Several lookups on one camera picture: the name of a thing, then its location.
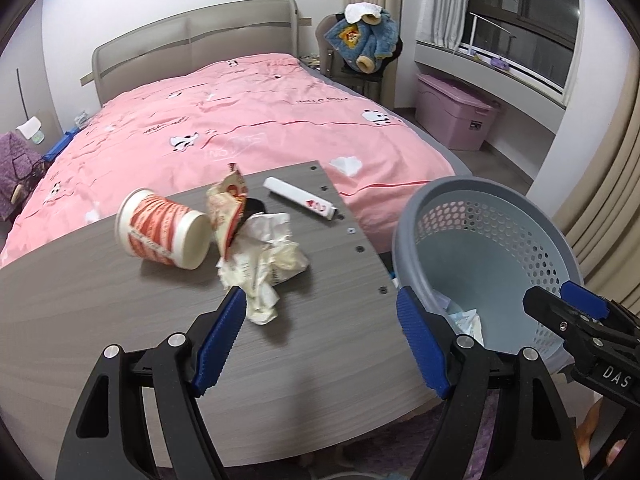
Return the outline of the red white paper cup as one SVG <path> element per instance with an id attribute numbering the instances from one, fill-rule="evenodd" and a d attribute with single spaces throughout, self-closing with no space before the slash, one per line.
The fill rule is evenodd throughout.
<path id="1" fill-rule="evenodd" d="M 209 251 L 212 227 L 204 212 L 140 188 L 120 205 L 115 237 L 130 256 L 195 270 Z"/>

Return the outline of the blue wet wipes packet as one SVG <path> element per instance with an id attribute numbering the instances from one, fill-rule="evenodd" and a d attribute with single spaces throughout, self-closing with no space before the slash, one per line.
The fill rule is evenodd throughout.
<path id="1" fill-rule="evenodd" d="M 465 335 L 471 336 L 480 344 L 484 344 L 482 321 L 477 310 L 463 310 L 448 296 L 441 294 L 437 290 L 434 290 L 433 295 L 436 304 L 446 313 L 450 321 L 454 322 L 458 330 L 461 330 Z"/>

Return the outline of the grey plastic trash basket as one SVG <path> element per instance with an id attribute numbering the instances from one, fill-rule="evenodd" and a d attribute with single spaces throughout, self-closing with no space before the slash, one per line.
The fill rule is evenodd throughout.
<path id="1" fill-rule="evenodd" d="M 415 192 L 393 238 L 399 284 L 445 318 L 473 311 L 489 350 L 538 351 L 552 373 L 570 364 L 562 340 L 528 316 L 527 289 L 558 294 L 580 283 L 577 261 L 553 222 L 525 196 L 476 177 L 448 177 Z"/>

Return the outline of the crumpled white paper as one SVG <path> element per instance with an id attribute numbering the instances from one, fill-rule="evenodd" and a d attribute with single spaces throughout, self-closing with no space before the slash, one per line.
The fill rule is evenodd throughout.
<path id="1" fill-rule="evenodd" d="M 246 317 L 264 326 L 277 316 L 280 297 L 274 289 L 303 273 L 309 260 L 292 239 L 291 216 L 253 214 L 230 246 L 228 258 L 217 263 L 222 286 L 245 292 Z"/>

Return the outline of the beige curtain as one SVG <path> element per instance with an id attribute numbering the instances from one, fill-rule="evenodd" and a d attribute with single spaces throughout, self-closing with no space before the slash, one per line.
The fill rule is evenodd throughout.
<path id="1" fill-rule="evenodd" d="M 639 61 L 634 58 L 608 131 L 554 216 L 585 285 L 639 311 Z"/>

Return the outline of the red beige snack wrapper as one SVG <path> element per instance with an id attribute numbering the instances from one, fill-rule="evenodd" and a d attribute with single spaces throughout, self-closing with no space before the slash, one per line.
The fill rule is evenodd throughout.
<path id="1" fill-rule="evenodd" d="M 227 259 L 232 238 L 243 218 L 248 187 L 235 162 L 228 174 L 206 192 L 206 207 L 221 258 Z"/>

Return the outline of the white red small box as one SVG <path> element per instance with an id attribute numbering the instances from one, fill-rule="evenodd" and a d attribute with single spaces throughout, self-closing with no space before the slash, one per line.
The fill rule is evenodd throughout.
<path id="1" fill-rule="evenodd" d="M 265 178 L 262 185 L 270 193 L 285 198 L 293 204 L 304 207 L 326 220 L 332 220 L 337 212 L 337 208 L 328 200 L 276 177 Z"/>

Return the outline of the pink cartoon duvet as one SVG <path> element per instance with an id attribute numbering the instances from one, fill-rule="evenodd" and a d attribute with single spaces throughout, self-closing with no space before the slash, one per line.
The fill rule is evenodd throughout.
<path id="1" fill-rule="evenodd" d="M 10 263 L 116 214 L 138 188 L 163 196 L 318 162 L 379 252 L 420 186 L 454 173 L 435 144 L 288 54 L 243 56 L 107 102 L 55 159 L 15 219 Z"/>

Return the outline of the pink plastic storage box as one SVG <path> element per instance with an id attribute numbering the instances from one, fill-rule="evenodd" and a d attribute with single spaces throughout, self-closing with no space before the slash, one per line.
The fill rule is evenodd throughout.
<path id="1" fill-rule="evenodd" d="M 479 151 L 498 115 L 499 104 L 457 79 L 416 76 L 416 120 L 453 151 Z"/>

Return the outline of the blue object beside bed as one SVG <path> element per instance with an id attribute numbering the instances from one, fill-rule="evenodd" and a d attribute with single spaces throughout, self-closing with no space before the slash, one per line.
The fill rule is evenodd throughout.
<path id="1" fill-rule="evenodd" d="M 45 162 L 53 162 L 59 154 L 62 153 L 69 145 L 70 142 L 73 141 L 73 138 L 80 131 L 78 127 L 67 130 L 63 133 L 62 138 L 56 142 L 46 154 L 42 156 L 42 159 Z"/>

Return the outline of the purple garment on chair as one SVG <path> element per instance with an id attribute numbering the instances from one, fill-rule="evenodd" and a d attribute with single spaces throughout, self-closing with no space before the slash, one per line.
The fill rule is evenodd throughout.
<path id="1" fill-rule="evenodd" d="M 41 155 L 18 133 L 1 136 L 1 220 L 14 220 L 46 168 Z"/>

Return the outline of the grey chair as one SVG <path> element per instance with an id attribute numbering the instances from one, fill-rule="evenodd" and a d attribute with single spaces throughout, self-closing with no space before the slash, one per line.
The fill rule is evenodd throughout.
<path id="1" fill-rule="evenodd" d="M 394 55 L 384 60 L 381 69 L 372 75 L 352 70 L 344 58 L 334 49 L 324 34 L 328 32 L 344 15 L 330 14 L 322 18 L 314 34 L 319 47 L 320 73 L 329 79 L 354 90 L 366 98 L 386 107 L 394 107 L 397 59 L 404 44 L 399 44 Z"/>

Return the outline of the grey upholstered headboard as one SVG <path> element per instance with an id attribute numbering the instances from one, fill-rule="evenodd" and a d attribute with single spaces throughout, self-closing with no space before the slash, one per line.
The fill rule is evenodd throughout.
<path id="1" fill-rule="evenodd" d="M 295 0 L 240 0 L 162 18 L 95 48 L 99 103 L 144 84 L 186 76 L 209 64 L 261 53 L 298 55 Z"/>

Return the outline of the blue plush jacket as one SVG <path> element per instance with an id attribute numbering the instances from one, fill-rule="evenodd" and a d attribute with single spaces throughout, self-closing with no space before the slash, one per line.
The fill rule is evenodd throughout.
<path id="1" fill-rule="evenodd" d="M 355 23 L 342 18 L 323 37 L 351 70 L 362 74 L 378 73 L 401 54 L 398 25 L 385 10 L 378 18 Z"/>

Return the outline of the white cloth on jacket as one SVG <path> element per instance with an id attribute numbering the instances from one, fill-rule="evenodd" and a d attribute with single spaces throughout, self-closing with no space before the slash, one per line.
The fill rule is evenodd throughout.
<path id="1" fill-rule="evenodd" d="M 370 2 L 349 3 L 344 10 L 345 20 L 349 24 L 363 21 L 368 25 L 377 25 L 381 21 L 382 13 L 382 6 Z"/>

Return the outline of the white sheer curtain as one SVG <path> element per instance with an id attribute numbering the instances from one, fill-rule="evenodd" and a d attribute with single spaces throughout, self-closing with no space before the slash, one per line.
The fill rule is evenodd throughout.
<path id="1" fill-rule="evenodd" d="M 461 44 L 469 0 L 421 0 L 416 40 L 450 52 Z"/>

